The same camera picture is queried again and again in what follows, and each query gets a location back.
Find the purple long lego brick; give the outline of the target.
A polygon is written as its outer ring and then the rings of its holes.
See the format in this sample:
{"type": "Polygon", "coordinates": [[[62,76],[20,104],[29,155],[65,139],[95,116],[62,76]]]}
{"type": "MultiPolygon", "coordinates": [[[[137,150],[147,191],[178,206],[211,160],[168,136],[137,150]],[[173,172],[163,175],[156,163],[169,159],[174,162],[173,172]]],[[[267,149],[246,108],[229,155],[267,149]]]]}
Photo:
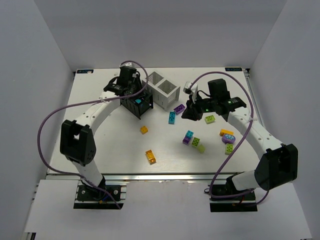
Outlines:
{"type": "Polygon", "coordinates": [[[184,112],[185,108],[186,107],[183,104],[180,104],[177,107],[175,107],[173,111],[175,112],[176,115],[179,115],[184,112]]]}

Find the teal square lego brick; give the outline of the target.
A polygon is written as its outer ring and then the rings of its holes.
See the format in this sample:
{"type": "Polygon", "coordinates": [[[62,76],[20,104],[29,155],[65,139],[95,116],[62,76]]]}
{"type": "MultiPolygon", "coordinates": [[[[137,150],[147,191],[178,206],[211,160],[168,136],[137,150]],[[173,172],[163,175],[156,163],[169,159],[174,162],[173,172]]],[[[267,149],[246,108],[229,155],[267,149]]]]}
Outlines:
{"type": "Polygon", "coordinates": [[[188,139],[191,139],[194,135],[194,132],[193,131],[190,131],[188,130],[185,134],[185,137],[188,138],[188,139]]]}

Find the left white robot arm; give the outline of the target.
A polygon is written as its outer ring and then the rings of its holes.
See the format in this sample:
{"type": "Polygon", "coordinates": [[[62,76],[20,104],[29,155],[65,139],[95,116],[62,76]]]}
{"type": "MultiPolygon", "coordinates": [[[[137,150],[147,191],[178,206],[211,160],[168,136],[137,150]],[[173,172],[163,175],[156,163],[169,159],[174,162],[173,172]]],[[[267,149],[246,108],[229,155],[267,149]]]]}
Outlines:
{"type": "Polygon", "coordinates": [[[137,69],[123,65],[119,76],[109,81],[98,102],[81,116],[65,120],[61,125],[60,153],[76,167],[87,186],[101,187],[104,181],[94,161],[96,144],[94,135],[104,120],[121,105],[124,97],[141,91],[142,82],[137,69]]]}

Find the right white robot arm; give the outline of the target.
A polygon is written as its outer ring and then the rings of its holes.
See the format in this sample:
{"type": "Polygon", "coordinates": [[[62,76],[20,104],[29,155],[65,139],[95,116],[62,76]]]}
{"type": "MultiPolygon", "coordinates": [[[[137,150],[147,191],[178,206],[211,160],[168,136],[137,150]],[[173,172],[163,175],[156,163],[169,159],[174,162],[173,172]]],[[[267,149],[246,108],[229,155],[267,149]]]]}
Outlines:
{"type": "Polygon", "coordinates": [[[251,116],[251,111],[239,97],[231,97],[226,81],[222,78],[208,82],[209,97],[198,94],[197,84],[187,82],[183,91],[189,95],[183,119],[199,121],[204,113],[214,112],[232,125],[253,148],[259,163],[254,170],[228,177],[227,195],[237,195],[245,190],[261,188],[272,190],[298,176],[298,149],[284,144],[272,136],[251,116]]]}

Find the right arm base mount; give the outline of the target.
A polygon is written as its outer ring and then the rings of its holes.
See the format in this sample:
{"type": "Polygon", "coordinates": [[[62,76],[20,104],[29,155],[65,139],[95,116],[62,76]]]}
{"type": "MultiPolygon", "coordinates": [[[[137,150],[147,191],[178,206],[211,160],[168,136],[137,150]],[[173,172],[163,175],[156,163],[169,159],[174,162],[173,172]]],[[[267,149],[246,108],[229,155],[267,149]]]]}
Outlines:
{"type": "Polygon", "coordinates": [[[237,197],[212,198],[209,194],[209,186],[204,189],[204,194],[209,196],[211,213],[246,213],[257,212],[256,195],[254,191],[244,194],[245,190],[236,192],[237,197]]]}

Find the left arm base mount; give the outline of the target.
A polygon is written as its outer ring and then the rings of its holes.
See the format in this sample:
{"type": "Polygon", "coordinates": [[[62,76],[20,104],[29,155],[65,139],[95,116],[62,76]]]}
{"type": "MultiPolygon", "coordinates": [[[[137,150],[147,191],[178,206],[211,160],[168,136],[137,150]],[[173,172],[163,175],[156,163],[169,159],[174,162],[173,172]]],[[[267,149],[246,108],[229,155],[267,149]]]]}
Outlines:
{"type": "Polygon", "coordinates": [[[76,210],[120,210],[126,199],[127,186],[107,183],[105,185],[105,191],[113,197],[119,208],[107,193],[89,187],[81,181],[78,182],[76,188],[73,208],[76,210]]]}

